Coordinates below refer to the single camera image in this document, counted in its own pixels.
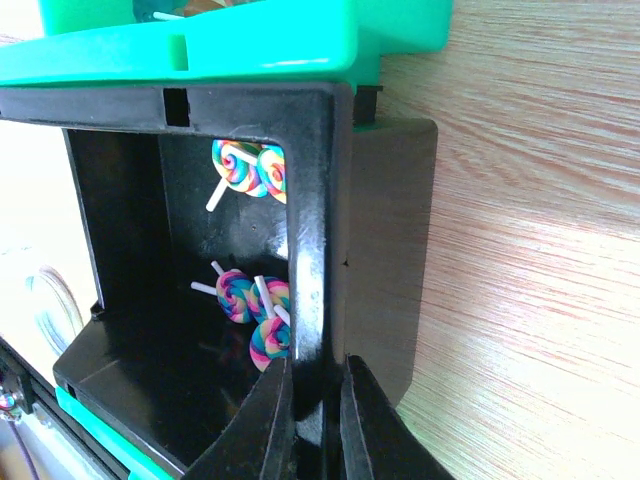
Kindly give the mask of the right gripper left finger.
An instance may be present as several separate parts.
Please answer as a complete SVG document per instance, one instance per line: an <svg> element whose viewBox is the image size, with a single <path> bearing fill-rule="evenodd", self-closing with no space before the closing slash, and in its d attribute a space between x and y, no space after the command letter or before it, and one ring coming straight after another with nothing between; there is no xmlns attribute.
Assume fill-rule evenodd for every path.
<svg viewBox="0 0 640 480"><path fill-rule="evenodd" d="M295 421L291 362L273 360L186 479L292 479Z"/></svg>

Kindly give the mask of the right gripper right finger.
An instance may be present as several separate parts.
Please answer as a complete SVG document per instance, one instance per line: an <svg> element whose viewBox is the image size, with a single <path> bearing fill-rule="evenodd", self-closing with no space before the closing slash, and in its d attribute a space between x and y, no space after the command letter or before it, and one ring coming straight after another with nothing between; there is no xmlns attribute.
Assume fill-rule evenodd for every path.
<svg viewBox="0 0 640 480"><path fill-rule="evenodd" d="M414 437L359 356L345 361L340 435L346 479L451 479Z"/></svg>

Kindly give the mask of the green candy bin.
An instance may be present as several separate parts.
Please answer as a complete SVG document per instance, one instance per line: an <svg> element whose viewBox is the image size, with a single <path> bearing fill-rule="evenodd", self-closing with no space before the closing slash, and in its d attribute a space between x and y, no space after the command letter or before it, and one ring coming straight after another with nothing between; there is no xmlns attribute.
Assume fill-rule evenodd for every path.
<svg viewBox="0 0 640 480"><path fill-rule="evenodd" d="M44 34L1 50L5 86L329 81L373 86L380 60L447 43L449 1L43 1Z"/></svg>
<svg viewBox="0 0 640 480"><path fill-rule="evenodd" d="M102 447L129 470L129 479L171 480L172 477L112 427L72 397L55 388L58 405L74 418Z"/></svg>

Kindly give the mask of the black candy bin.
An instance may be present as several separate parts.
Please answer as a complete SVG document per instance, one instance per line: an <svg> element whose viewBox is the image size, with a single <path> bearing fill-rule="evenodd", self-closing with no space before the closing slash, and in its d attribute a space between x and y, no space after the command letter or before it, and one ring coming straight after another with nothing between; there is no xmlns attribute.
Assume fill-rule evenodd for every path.
<svg viewBox="0 0 640 480"><path fill-rule="evenodd" d="M292 479L346 479L340 435L345 361L372 371L399 351L410 367L425 249L396 231L428 230L437 138L429 120L357 128L346 85L218 84L6 88L5 120L59 126L66 140L98 290L92 317L33 391L64 431L118 479L129 470L58 405L62 387L172 479L223 433L263 372L217 299L217 261L256 283L289 284L295 421ZM287 202L228 188L214 139L279 147Z"/></svg>

